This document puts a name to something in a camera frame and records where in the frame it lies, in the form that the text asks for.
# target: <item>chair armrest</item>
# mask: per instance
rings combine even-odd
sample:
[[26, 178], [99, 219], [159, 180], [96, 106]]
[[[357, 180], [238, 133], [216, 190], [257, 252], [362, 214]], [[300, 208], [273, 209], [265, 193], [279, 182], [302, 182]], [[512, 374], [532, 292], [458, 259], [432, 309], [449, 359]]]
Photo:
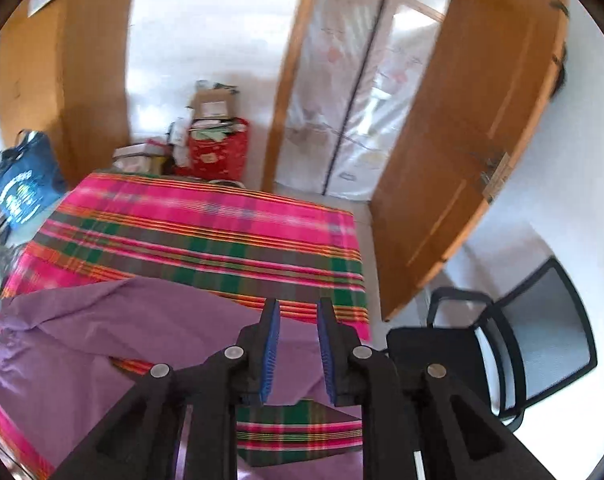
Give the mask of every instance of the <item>chair armrest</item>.
[[473, 301], [475, 303], [483, 303], [486, 306], [493, 304], [493, 300], [489, 295], [483, 292], [477, 292], [476, 290], [464, 290], [462, 288], [455, 288], [454, 286], [441, 286], [436, 288], [431, 294], [431, 301], [429, 301], [429, 313], [426, 317], [426, 326], [433, 328], [433, 322], [435, 321], [435, 315], [438, 311], [440, 303], [445, 300], [456, 300], [456, 301]]
[[522, 425], [522, 420], [524, 420], [524, 409], [522, 409], [522, 411], [519, 412], [515, 418], [506, 425], [506, 427], [509, 429], [509, 431], [511, 431], [511, 433], [513, 433]]

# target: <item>mesh chair back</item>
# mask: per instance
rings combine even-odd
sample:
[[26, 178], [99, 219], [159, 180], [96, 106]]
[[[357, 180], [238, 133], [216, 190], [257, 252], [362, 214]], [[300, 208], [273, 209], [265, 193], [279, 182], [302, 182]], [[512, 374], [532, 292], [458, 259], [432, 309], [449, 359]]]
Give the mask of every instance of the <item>mesh chair back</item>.
[[[547, 260], [487, 311], [482, 329], [492, 345], [498, 371], [502, 368], [501, 412], [526, 408], [597, 364], [584, 305], [555, 258]], [[514, 356], [517, 359], [518, 351], [524, 366], [526, 399], [516, 410], [518, 373], [514, 372]]]

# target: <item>chair seat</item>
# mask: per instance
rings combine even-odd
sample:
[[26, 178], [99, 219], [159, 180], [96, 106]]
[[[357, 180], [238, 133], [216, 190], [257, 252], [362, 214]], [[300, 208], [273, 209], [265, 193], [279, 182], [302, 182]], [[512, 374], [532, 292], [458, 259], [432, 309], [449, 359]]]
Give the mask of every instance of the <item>chair seat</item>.
[[467, 328], [410, 328], [386, 335], [388, 355], [398, 366], [425, 370], [439, 363], [491, 405], [482, 351], [473, 330]]

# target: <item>blue bag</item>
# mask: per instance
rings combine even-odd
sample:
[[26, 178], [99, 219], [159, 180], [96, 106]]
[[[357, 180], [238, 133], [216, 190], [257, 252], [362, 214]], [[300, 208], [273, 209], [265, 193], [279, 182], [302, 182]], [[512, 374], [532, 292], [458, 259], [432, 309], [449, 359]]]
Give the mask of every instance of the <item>blue bag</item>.
[[66, 193], [66, 182], [43, 132], [22, 130], [22, 142], [0, 152], [0, 208], [12, 228]]

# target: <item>metal screw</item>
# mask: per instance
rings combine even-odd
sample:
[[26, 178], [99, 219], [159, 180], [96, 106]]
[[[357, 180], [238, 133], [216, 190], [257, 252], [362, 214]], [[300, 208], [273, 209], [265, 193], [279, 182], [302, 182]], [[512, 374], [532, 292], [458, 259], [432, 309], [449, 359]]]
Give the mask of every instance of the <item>metal screw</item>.
[[165, 364], [159, 364], [159, 365], [155, 365], [153, 368], [151, 368], [151, 375], [153, 377], [155, 377], [156, 379], [159, 379], [160, 377], [166, 377], [169, 373], [169, 366], [165, 365]]
[[353, 349], [353, 355], [358, 359], [368, 359], [373, 355], [373, 350], [368, 346], [356, 346]]
[[244, 350], [239, 346], [230, 346], [224, 350], [224, 357], [227, 359], [239, 359], [244, 355]]
[[429, 365], [429, 367], [426, 369], [426, 371], [429, 373], [429, 375], [431, 377], [435, 377], [436, 379], [441, 379], [442, 377], [444, 377], [447, 374], [447, 369], [444, 366], [439, 365], [437, 363]]

